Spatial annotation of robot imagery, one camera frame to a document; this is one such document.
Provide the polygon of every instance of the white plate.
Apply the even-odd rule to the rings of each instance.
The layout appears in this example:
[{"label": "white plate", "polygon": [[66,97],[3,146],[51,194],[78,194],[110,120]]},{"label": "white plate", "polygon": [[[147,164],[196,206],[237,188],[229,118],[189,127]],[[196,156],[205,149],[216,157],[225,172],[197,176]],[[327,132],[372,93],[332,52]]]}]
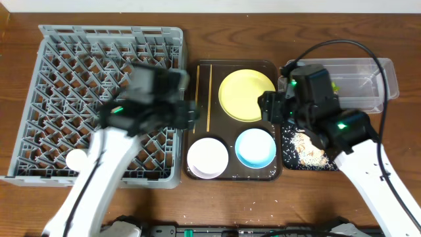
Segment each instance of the white plate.
[{"label": "white plate", "polygon": [[215,178],[228,165],[228,150],[214,138],[202,138],[191,145],[187,153],[187,164],[199,178]]}]

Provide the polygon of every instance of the white wall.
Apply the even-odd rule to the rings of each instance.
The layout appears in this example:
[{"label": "white wall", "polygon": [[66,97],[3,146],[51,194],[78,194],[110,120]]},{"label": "white wall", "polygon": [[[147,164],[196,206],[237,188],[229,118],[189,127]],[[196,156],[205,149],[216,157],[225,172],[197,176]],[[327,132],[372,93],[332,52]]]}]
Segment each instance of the white wall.
[{"label": "white wall", "polygon": [[11,13],[421,13],[421,0],[0,0]]}]

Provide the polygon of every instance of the wire grid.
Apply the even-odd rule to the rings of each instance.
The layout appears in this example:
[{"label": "wire grid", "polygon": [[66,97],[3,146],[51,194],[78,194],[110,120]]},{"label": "wire grid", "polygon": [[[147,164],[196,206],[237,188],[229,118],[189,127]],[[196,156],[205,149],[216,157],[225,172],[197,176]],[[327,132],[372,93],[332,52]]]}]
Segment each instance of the wire grid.
[{"label": "wire grid", "polygon": [[[130,83],[132,63],[178,68],[179,46],[93,45],[45,42],[26,127],[17,176],[77,176],[66,166],[72,149],[87,149],[97,127],[97,108]],[[175,129],[148,134],[124,178],[167,178]]]}]

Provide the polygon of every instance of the plastic crate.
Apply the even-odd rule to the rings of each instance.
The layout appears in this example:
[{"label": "plastic crate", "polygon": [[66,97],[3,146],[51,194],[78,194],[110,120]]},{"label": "plastic crate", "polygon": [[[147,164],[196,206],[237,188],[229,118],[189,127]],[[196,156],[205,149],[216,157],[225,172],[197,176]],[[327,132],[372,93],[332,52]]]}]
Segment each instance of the plastic crate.
[{"label": "plastic crate", "polygon": [[[131,63],[186,68],[183,32],[174,27],[46,26],[7,176],[18,186],[71,186],[72,149],[88,148],[97,108],[130,83]],[[182,131],[145,135],[121,188],[175,188]]]}]

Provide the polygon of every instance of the yellow plate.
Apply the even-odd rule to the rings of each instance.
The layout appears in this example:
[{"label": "yellow plate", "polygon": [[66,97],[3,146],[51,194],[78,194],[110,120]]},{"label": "yellow plate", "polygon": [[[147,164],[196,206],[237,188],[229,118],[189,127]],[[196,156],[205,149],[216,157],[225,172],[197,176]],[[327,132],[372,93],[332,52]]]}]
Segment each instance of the yellow plate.
[{"label": "yellow plate", "polygon": [[267,76],[255,70],[238,70],[222,81],[218,93],[219,103],[233,119],[255,122],[262,118],[257,98],[265,91],[275,91]]}]

